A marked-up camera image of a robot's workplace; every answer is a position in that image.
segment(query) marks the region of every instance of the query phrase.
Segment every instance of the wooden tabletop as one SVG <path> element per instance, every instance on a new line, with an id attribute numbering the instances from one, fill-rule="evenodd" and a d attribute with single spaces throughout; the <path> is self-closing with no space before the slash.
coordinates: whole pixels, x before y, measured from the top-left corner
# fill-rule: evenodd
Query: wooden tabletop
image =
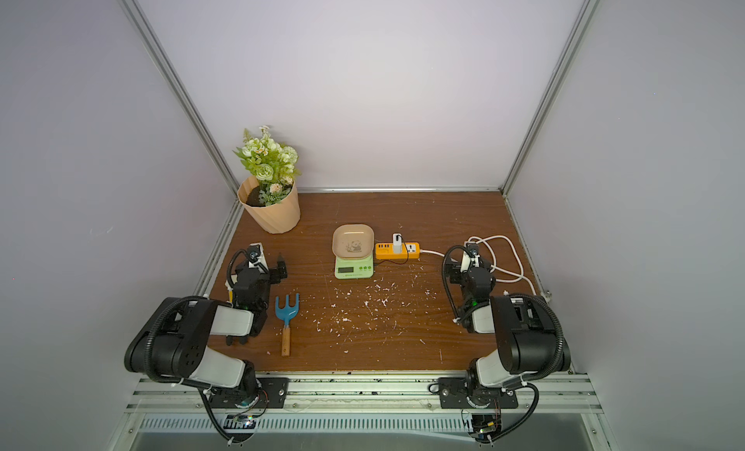
<path id="1" fill-rule="evenodd" d="M 231 347 L 225 337 L 210 339 L 210 347 L 250 360 L 257 371 L 465 370 L 473 358 L 496 349 L 494 335 L 467 333 L 453 323 L 442 288 L 441 257 L 423 254 L 404 265 L 382 262 L 372 278 L 336 279 L 331 236 L 341 224 L 368 224 L 381 242 L 400 232 L 405 241 L 442 253 L 471 236 L 504 234 L 517 247 L 525 275 L 535 282 L 499 193 L 301 194 L 300 209 L 300 222 L 284 234 L 263 231 L 244 212 L 219 273 L 224 274 L 235 251 L 252 242 L 264 245 L 270 266 L 280 253 L 287 263 L 289 276 L 272 286 L 269 318 L 257 337 Z M 506 241 L 490 244 L 500 267 L 519 271 Z M 482 254 L 489 256 L 483 246 Z M 504 289 L 530 292 L 525 281 L 497 283 L 495 294 Z M 290 323 L 291 355 L 281 357 L 283 323 L 274 314 L 274 298 L 280 296 L 283 306 L 284 295 L 296 292 L 300 312 Z M 451 292 L 461 306 L 460 288 L 451 285 Z M 227 299 L 221 278 L 210 296 Z"/>

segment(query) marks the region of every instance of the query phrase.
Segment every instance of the flower pot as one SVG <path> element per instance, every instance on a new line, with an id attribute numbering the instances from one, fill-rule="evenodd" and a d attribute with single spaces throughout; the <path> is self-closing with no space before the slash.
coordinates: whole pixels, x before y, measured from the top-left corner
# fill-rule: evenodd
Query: flower pot
<path id="1" fill-rule="evenodd" d="M 248 176 L 237 190 L 237 199 L 266 232 L 280 234 L 288 232 L 300 221 L 300 205 L 297 203 L 297 183 L 290 193 L 278 204 L 269 206 L 250 206 L 246 204 L 251 190 L 258 187 L 258 179 Z"/>

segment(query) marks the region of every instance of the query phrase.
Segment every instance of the power strip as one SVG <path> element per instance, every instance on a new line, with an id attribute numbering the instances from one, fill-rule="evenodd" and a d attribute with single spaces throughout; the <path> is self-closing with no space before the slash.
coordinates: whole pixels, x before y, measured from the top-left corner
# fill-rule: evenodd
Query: power strip
<path id="1" fill-rule="evenodd" d="M 393 251 L 393 242 L 378 242 L 375 246 L 375 258 L 378 260 L 413 260 L 419 258 L 419 242 L 407 242 L 406 250 Z"/>

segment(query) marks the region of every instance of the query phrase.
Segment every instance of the aluminum frame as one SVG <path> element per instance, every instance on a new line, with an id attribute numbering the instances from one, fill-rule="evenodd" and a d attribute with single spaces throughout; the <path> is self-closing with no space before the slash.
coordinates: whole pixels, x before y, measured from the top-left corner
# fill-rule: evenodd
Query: aluminum frame
<path id="1" fill-rule="evenodd" d="M 256 432 L 403 431 L 470 441 L 471 438 L 461 430 L 462 424 L 459 426 L 452 422 L 461 417 L 461 411 L 441 409 L 439 396 L 428 390 L 437 378 L 464 374 L 464 371 L 259 373 L 259 380 L 266 376 L 286 376 L 290 383 L 284 408 L 269 409 Z M 535 384 L 541 392 L 536 414 L 580 414 L 594 449 L 617 449 L 615 442 L 607 437 L 603 409 L 587 375 L 554 373 Z M 525 411 L 523 406 L 528 406 L 533 400 L 532 390 L 518 390 L 517 399 L 520 405 L 517 409 L 504 409 L 502 412 L 522 414 Z M 185 427 L 194 428 L 192 432 L 206 431 L 211 425 L 207 425 L 201 409 L 202 403 L 195 389 L 156 383 L 143 377 L 108 449 L 130 449 L 141 429 L 152 432 L 155 426 L 161 432 L 189 432 Z M 215 415 L 221 419 L 225 414 L 238 410 L 215 409 Z M 471 413 L 492 411 L 464 410 L 462 419 L 468 420 Z M 379 418 L 389 421 L 370 421 Z"/>
<path id="2" fill-rule="evenodd" d="M 210 154 L 212 162 L 220 171 L 225 184 L 230 188 L 230 191 L 232 193 L 237 193 L 237 188 L 240 184 L 238 184 L 236 177 L 233 176 L 232 172 L 230 171 L 230 167 L 228 167 L 228 164 L 225 161 L 225 157 L 223 157 L 222 153 L 220 152 L 215 139 L 212 137 L 212 134 L 210 134 L 210 130 L 207 128 L 207 125 L 205 124 L 202 116 L 197 110 L 196 105 L 194 105 L 194 102 L 191 100 L 189 93 L 186 91 L 186 87 L 181 82 L 181 79 L 176 73 L 176 69 L 173 67 L 171 61 L 168 59 L 168 55 L 166 55 L 165 50 L 158 41 L 158 37 L 155 35 L 152 26 L 147 21 L 147 18 L 144 16 L 139 3 L 137 2 L 137 0 L 118 1 L 119 5 L 124 10 L 126 17 L 129 18 L 130 22 L 140 34 L 142 43 L 144 44 L 147 52 L 150 54 L 153 63 L 160 71 L 160 74 L 163 76 L 165 82 L 173 91 L 176 99 L 181 104 L 181 108 L 183 108 L 186 116 L 189 118 L 191 124 L 194 126 L 194 129 L 197 131 L 202 144 L 207 149 L 207 153 Z"/>
<path id="3" fill-rule="evenodd" d="M 530 152 L 530 148 L 533 147 L 535 139 L 538 137 L 538 132 L 540 131 L 541 126 L 546 119 L 548 111 L 551 110 L 551 105 L 554 103 L 554 99 L 556 99 L 556 95 L 559 93 L 562 83 L 564 83 L 564 78 L 569 71 L 569 67 L 572 64 L 574 55 L 577 54 L 577 50 L 582 43 L 582 38 L 585 35 L 587 26 L 589 25 L 592 15 L 594 14 L 595 9 L 598 7 L 599 2 L 600 0 L 585 0 L 582 3 L 580 13 L 577 16 L 577 20 L 574 21 L 572 31 L 569 33 L 569 38 L 567 39 L 566 44 L 564 45 L 564 49 L 559 56 L 559 61 L 556 63 L 554 72 L 551 74 L 551 77 L 548 80 L 548 85 L 546 86 L 546 90 L 541 97 L 541 102 L 538 104 L 538 109 L 535 110 L 533 119 L 530 121 L 530 125 L 528 126 L 527 132 L 525 134 L 525 139 L 523 139 L 520 150 L 518 151 L 517 157 L 515 158 L 515 162 L 513 163 L 512 168 L 509 169 L 508 176 L 504 180 L 504 184 L 501 187 L 502 194 L 505 197 L 509 195 L 509 191 L 515 184 L 515 179 L 517 179 L 520 168 L 525 162 L 525 158 Z"/>
<path id="4" fill-rule="evenodd" d="M 490 193 L 499 186 L 412 186 L 412 187 L 299 187 L 299 193 Z"/>

